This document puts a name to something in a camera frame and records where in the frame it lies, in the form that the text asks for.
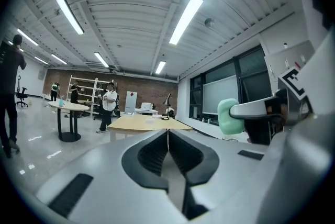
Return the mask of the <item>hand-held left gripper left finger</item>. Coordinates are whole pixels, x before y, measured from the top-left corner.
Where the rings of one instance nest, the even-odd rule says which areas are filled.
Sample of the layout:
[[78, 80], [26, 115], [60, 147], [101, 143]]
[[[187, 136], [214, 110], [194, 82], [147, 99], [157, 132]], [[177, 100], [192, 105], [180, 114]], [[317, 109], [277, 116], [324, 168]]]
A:
[[73, 223], [186, 223], [161, 175], [167, 130], [97, 146], [68, 163], [37, 191]]

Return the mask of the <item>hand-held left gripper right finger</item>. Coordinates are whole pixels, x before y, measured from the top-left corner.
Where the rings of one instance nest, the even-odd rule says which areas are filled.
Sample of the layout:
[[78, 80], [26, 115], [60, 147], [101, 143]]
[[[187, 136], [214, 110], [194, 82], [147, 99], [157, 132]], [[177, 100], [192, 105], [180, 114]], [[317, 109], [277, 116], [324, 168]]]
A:
[[256, 223], [262, 196], [253, 176], [267, 147], [169, 130], [169, 154], [184, 180], [169, 223]]

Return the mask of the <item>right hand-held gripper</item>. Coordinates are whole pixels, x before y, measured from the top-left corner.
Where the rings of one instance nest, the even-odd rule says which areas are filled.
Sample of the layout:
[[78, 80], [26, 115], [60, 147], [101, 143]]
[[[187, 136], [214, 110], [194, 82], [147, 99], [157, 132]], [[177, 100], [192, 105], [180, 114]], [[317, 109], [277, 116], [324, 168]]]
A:
[[[311, 116], [287, 136], [281, 161], [262, 201], [257, 223], [334, 223], [334, 32], [327, 34], [298, 74]], [[267, 108], [276, 96], [234, 105], [253, 144], [270, 144]]]

